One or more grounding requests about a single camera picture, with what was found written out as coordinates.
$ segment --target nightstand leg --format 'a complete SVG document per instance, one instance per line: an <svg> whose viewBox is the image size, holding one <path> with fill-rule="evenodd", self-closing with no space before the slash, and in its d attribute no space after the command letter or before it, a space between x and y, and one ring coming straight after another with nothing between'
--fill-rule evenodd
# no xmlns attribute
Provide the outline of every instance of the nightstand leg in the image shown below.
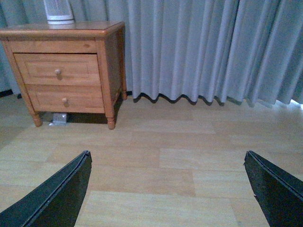
<svg viewBox="0 0 303 227"><path fill-rule="evenodd" d="M32 114L32 118L34 120L34 124L36 127L40 127L42 125L41 118L39 117L38 114Z"/></svg>
<svg viewBox="0 0 303 227"><path fill-rule="evenodd" d="M127 100L126 91L122 91L122 99L123 99L123 100Z"/></svg>
<svg viewBox="0 0 303 227"><path fill-rule="evenodd" d="M107 125L109 129L115 128L115 119L113 117L107 117Z"/></svg>

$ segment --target top drawer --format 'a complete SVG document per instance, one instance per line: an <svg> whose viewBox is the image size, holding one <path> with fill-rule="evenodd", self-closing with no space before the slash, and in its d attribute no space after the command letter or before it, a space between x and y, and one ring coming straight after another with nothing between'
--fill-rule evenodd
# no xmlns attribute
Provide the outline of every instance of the top drawer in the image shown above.
<svg viewBox="0 0 303 227"><path fill-rule="evenodd" d="M101 86L96 54L15 53L25 84Z"/></svg>

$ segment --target black panel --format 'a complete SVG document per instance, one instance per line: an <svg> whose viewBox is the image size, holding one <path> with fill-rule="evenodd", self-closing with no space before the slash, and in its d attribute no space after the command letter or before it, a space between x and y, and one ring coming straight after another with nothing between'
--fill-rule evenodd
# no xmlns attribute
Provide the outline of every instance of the black panel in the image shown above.
<svg viewBox="0 0 303 227"><path fill-rule="evenodd" d="M253 151L244 165L269 225L303 227L303 182Z"/></svg>
<svg viewBox="0 0 303 227"><path fill-rule="evenodd" d="M83 203L91 172L83 151L27 196L0 213L1 227L72 227Z"/></svg>

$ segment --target metal bracket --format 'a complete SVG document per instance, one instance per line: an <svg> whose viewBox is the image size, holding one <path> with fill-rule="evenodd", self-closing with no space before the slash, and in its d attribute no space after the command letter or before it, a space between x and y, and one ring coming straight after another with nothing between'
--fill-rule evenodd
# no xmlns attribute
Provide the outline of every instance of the metal bracket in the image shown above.
<svg viewBox="0 0 303 227"><path fill-rule="evenodd" d="M53 122L50 126L65 126L67 125L67 113L53 113Z"/></svg>

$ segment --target bottom drawer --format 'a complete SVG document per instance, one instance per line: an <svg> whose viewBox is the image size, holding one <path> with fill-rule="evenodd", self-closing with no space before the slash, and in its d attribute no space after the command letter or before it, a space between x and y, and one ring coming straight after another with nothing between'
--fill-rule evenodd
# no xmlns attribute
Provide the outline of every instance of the bottom drawer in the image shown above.
<svg viewBox="0 0 303 227"><path fill-rule="evenodd" d="M27 85L35 111L104 113L100 87Z"/></svg>

